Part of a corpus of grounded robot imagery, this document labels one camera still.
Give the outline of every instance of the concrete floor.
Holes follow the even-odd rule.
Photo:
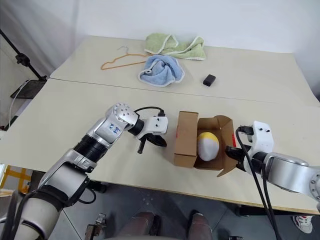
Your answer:
[[[85,192],[82,199],[92,195]],[[186,239],[186,228],[192,210],[202,212],[213,230],[214,240],[227,240],[229,235],[245,240],[275,240],[266,216],[239,217],[234,204],[182,194],[167,193],[137,187],[110,184],[106,193],[97,193],[94,203],[77,202],[65,208],[50,240],[84,240],[88,224],[93,224],[99,213],[107,214],[107,227],[94,240],[117,235],[128,220],[138,212],[152,211],[161,216],[161,236]],[[320,240],[320,216],[312,219],[313,232],[299,231],[290,216],[276,216],[282,240]]]

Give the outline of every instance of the black stand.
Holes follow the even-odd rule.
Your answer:
[[[40,74],[31,65],[30,59],[22,52],[20,52],[16,46],[10,41],[10,39],[5,35],[5,33],[0,29],[1,36],[7,41],[11,48],[16,52],[16,63],[22,64],[23,66],[29,68],[38,80],[29,80],[27,84],[21,89],[21,86],[11,95],[11,98],[16,99],[33,99],[37,93],[42,89],[47,81],[47,76],[40,76]]]

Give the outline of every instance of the cardboard box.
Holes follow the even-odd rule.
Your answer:
[[[198,113],[180,111],[175,136],[174,165],[193,168],[197,159]]]
[[[234,124],[231,118],[218,115],[209,118],[199,118],[197,124],[197,136],[204,132],[213,133],[219,140],[219,152],[215,159],[203,161],[198,156],[194,163],[197,169],[222,170],[217,177],[220,177],[236,167],[237,161],[228,157],[225,153],[226,146],[233,146]]]
[[[197,136],[204,132],[216,135],[219,140],[219,152],[215,159],[203,161],[197,156]],[[237,161],[225,153],[226,146],[234,146],[233,121],[227,116],[218,115],[209,118],[199,118],[197,112],[181,111],[179,113],[174,164],[181,167],[204,170],[222,170],[218,177],[230,172],[236,167]]]

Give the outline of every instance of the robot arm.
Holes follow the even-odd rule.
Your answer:
[[[13,238],[10,239],[34,240],[39,236],[48,239],[61,210],[75,204],[88,186],[87,173],[93,171],[99,159],[124,131],[141,140],[143,146],[149,140],[165,147],[167,144],[161,135],[167,132],[167,127],[168,119],[163,110],[158,116],[142,120],[124,103],[109,108],[81,141],[44,174],[37,191],[25,200],[21,218],[14,225]],[[139,153],[142,153],[143,146],[140,146]]]
[[[302,193],[320,203],[320,166],[309,166],[299,158],[272,152],[274,140],[268,124],[254,121],[252,126],[240,127],[248,136],[251,146],[244,145],[251,159],[254,171],[281,189]],[[243,149],[227,146],[226,154],[237,160],[237,168],[252,174]]]

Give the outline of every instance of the white wall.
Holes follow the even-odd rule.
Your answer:
[[[320,94],[319,0],[1,0],[1,28],[44,73],[85,35],[145,39],[152,32],[206,45],[293,52]]]

